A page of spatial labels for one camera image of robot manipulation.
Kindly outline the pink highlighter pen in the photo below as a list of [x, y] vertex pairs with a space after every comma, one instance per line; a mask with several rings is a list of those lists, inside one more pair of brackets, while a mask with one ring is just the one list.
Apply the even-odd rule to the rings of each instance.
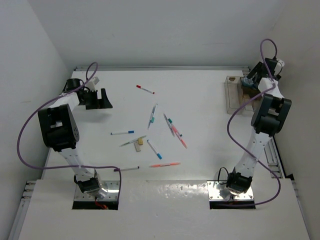
[[174, 132], [174, 133], [175, 133], [175, 135], [178, 137], [178, 139], [179, 139], [179, 141], [181, 142], [181, 144], [187, 149], [187, 148], [188, 148], [188, 147], [187, 147], [187, 144], [185, 143], [185, 141], [183, 140], [183, 138], [180, 137], [177, 132]]

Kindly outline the blue clear pen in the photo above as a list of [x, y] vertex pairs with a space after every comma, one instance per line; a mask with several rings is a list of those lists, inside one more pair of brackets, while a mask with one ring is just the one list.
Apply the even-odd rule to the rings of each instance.
[[155, 114], [156, 114], [157, 107], [158, 107], [158, 104], [156, 103], [152, 109], [151, 114], [150, 114], [150, 118], [149, 118], [149, 122], [148, 122], [148, 126], [147, 126], [148, 130], [150, 129], [151, 124], [153, 124], [155, 121]]

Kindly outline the blue white tape roll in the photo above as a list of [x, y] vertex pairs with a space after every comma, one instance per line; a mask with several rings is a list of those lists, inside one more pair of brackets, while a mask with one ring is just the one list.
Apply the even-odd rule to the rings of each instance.
[[247, 77], [244, 77], [242, 80], [241, 80], [241, 83], [244, 87], [247, 87], [247, 88], [253, 88], [255, 86], [255, 83], [252, 79], [249, 79]]

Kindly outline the orange highlighter pen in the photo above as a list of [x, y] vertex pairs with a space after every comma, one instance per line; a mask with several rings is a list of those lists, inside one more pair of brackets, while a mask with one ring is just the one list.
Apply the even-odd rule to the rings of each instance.
[[161, 163], [161, 164], [153, 164], [150, 165], [150, 168], [160, 168], [160, 167], [170, 167], [170, 166], [178, 166], [180, 165], [180, 162], [171, 162], [171, 163]]

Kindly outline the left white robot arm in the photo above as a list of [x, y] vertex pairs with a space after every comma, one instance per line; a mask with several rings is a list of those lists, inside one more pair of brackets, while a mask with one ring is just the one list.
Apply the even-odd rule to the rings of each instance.
[[74, 172], [74, 182], [83, 194], [99, 200], [104, 199], [108, 190], [101, 181], [96, 168], [89, 168], [85, 157], [77, 146], [80, 133], [73, 116], [77, 106], [85, 106], [86, 110], [112, 109], [106, 90], [100, 90], [98, 98], [96, 85], [98, 77], [93, 77], [84, 87], [72, 92], [83, 82], [78, 78], [66, 81], [66, 87], [60, 98], [47, 108], [38, 111], [38, 119], [44, 144], [58, 152], [66, 160]]

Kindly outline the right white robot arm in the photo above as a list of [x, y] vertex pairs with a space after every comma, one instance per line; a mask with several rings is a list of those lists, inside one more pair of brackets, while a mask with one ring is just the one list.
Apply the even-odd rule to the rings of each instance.
[[251, 119], [252, 132], [244, 154], [228, 174], [226, 187], [233, 194], [246, 193], [251, 186], [256, 164], [265, 145], [279, 133], [291, 109], [292, 101], [285, 98], [278, 87], [284, 62], [277, 57], [265, 58], [248, 74], [247, 78], [260, 91], [258, 107]]

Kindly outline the green clear pen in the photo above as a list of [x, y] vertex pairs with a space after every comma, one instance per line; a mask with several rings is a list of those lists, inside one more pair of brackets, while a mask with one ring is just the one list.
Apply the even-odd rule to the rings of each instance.
[[121, 144], [119, 147], [124, 147], [126, 145], [129, 145], [129, 144], [132, 144], [132, 143], [136, 142], [138, 139], [143, 139], [143, 138], [146, 138], [146, 137], [147, 137], [147, 135], [140, 136], [138, 138], [135, 138], [133, 140], [130, 140], [128, 142], [125, 142], [125, 143]]

